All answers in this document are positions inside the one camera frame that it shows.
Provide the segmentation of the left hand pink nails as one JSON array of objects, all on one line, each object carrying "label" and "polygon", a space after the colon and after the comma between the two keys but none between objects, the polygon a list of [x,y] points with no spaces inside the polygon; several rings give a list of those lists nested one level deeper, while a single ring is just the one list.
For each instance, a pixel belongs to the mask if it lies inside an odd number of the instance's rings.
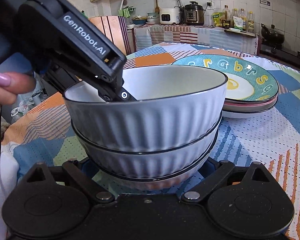
[{"label": "left hand pink nails", "polygon": [[17,72],[0,73],[0,105],[12,105],[18,94],[33,91],[36,87],[34,77]]}]

